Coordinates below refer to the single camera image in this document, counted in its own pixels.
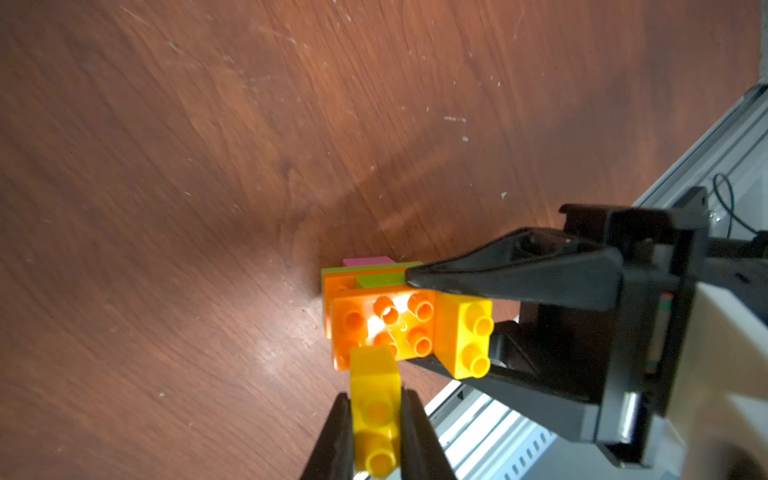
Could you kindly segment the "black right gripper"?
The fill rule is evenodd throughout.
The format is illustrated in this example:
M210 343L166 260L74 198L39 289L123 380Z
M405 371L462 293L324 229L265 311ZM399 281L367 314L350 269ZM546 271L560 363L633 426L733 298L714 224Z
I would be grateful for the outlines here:
M764 241L709 236L707 192L669 209L563 207L563 229L521 228L409 268L419 289L521 304L490 336L489 372L461 382L619 467L651 466L696 283L751 292Z

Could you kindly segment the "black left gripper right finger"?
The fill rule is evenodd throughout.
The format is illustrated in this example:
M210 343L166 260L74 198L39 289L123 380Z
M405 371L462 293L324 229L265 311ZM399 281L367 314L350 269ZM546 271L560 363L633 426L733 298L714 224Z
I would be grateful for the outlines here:
M402 389L400 429L403 480L457 479L417 392L407 388Z

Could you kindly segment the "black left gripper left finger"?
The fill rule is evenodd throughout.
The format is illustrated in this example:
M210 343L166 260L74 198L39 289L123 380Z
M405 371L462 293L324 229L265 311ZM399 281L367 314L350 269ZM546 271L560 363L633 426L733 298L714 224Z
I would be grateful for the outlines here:
M354 477L354 433L351 402L346 393L337 395L301 480L352 480Z

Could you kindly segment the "yellow small lego brick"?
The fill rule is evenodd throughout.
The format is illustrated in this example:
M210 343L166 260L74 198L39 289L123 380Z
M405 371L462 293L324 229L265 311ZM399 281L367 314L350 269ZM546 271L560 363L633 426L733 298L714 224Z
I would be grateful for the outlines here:
M350 402L355 468L385 478L400 465L401 376L390 347L351 350Z
M482 378L490 371L492 309L488 299L436 294L433 353L454 379Z

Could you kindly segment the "orange long lego brick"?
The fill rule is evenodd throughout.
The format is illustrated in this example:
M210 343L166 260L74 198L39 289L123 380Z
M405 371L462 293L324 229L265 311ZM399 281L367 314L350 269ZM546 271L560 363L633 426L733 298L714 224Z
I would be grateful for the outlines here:
M355 290L357 275L353 272L336 272L329 269L322 271L322 293L323 308L325 311L325 331L329 340L333 339L333 328L335 325L332 314L332 306L335 298L347 295L350 290ZM364 318L357 305L352 305L351 309L343 317L345 328L349 331L357 331L363 328Z
M349 332L343 317L357 305L364 324ZM407 286L350 290L334 299L335 325L331 341L337 371L349 368L355 347L388 346L397 361L424 358L433 353L436 295Z

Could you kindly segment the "green square lego brick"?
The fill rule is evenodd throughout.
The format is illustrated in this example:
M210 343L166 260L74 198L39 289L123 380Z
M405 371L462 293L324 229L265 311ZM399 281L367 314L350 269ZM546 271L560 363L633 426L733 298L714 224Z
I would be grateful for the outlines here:
M358 289L392 288L406 285L404 271L386 271L383 273L359 275L355 285Z

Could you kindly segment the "magenta lego brick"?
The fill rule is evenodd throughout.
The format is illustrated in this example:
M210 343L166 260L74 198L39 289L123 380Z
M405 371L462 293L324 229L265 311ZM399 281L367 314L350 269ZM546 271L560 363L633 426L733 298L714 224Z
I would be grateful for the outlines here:
M342 261L345 268L369 267L395 264L395 261L386 256L347 258Z

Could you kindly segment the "green long lego brick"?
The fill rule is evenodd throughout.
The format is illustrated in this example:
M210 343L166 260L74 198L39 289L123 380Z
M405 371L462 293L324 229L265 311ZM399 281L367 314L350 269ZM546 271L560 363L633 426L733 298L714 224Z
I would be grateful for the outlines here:
M360 272L380 272L380 271L389 271L389 270L407 270L408 268L413 268L417 266L423 265L423 262L420 261L413 261L413 262L401 262L401 263L391 263L391 264L381 264L381 265L368 265L368 266L358 266L358 267L330 267L330 268L323 268L321 269L321 276L325 277L328 275L356 275Z

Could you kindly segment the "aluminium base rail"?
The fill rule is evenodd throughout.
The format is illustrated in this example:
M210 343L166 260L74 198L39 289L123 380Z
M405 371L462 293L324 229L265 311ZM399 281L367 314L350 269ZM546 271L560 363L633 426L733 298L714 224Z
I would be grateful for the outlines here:
M670 452L684 479L767 475L767 233L711 234L724 173L767 152L767 89L752 87L636 206L566 204L405 272L428 291L513 300L472 386L619 468Z

